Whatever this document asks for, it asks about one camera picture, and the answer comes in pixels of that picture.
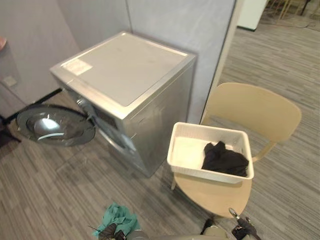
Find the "label sticker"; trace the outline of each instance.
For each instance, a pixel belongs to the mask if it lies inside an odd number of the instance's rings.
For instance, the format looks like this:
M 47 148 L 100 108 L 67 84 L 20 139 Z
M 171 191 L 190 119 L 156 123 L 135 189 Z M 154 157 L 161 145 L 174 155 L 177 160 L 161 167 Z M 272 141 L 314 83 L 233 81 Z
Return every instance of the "label sticker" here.
M 80 74 L 83 74 L 84 72 L 92 68 L 90 64 L 78 58 L 64 64 L 62 67 L 64 69 L 67 69 L 69 72 L 73 73 L 76 76 L 79 76 Z

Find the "chair backrest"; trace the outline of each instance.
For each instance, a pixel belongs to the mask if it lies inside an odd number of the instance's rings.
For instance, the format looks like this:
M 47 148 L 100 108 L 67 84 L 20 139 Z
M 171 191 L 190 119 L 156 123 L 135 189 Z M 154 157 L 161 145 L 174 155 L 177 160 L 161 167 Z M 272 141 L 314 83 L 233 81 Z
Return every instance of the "chair backrest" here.
M 270 90 L 244 83 L 223 83 L 210 94 L 204 121 L 210 116 L 238 123 L 271 142 L 287 140 L 301 120 L 300 109 Z

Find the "washing machine top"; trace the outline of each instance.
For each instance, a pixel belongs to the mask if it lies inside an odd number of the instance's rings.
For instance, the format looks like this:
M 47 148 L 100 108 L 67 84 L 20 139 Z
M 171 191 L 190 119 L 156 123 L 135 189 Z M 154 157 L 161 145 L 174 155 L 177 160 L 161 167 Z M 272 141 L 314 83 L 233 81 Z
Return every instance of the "washing machine top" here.
M 139 105 L 133 103 L 152 95 L 194 58 L 192 54 L 122 32 L 59 63 L 51 72 L 58 82 L 103 109 L 112 112 L 113 107 L 115 114 L 125 114 L 128 109 L 121 107 Z

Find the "electrical outlet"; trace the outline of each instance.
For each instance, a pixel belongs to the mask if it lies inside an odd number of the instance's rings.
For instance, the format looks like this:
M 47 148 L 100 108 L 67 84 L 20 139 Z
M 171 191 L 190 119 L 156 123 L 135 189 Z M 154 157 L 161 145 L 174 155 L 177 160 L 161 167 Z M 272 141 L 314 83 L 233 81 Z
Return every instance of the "electrical outlet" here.
M 13 85 L 17 84 L 17 81 L 12 76 L 6 76 L 4 79 L 2 79 L 2 82 L 7 87 L 12 87 Z

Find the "washing machine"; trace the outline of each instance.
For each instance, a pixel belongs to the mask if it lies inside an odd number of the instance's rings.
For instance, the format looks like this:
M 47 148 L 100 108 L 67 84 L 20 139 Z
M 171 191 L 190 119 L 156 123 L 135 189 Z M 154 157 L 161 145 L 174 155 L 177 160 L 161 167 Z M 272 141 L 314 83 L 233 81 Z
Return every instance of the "washing machine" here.
M 196 57 L 121 32 L 50 69 L 82 112 L 38 104 L 21 111 L 20 133 L 40 144 L 85 144 L 96 130 L 109 151 L 150 177 L 185 122 Z

